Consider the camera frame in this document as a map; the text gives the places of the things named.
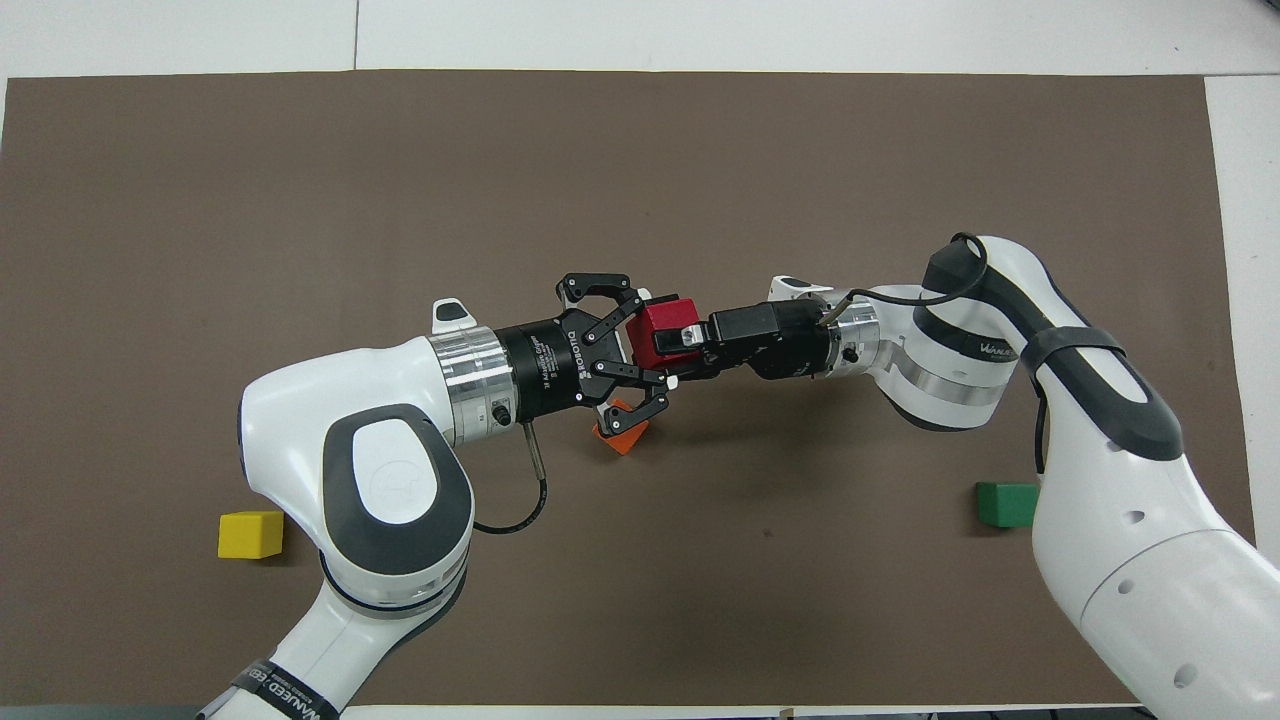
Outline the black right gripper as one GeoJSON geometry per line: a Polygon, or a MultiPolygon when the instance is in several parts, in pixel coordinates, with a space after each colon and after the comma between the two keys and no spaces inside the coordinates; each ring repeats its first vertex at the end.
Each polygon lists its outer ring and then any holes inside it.
{"type": "Polygon", "coordinates": [[[681,383],[709,380],[742,364],[767,380],[815,375],[829,368],[832,348],[829,329],[819,324],[823,315],[817,301],[765,301],[654,329],[652,345],[658,357],[676,357],[664,374],[681,383]]]}

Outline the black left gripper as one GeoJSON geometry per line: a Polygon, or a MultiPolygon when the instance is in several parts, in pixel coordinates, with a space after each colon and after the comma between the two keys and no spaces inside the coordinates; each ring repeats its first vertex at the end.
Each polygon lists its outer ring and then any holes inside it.
{"type": "Polygon", "coordinates": [[[534,420],[593,406],[598,430],[612,438],[668,409],[672,378],[627,364],[617,336],[644,305],[631,279],[620,273],[568,273],[556,292],[564,305],[557,318],[495,331],[512,368],[516,418],[534,420]],[[579,307],[588,296],[612,299],[616,307],[595,316],[579,307]],[[644,389],[644,400],[631,410],[614,406],[611,397],[618,387],[644,389]]]}

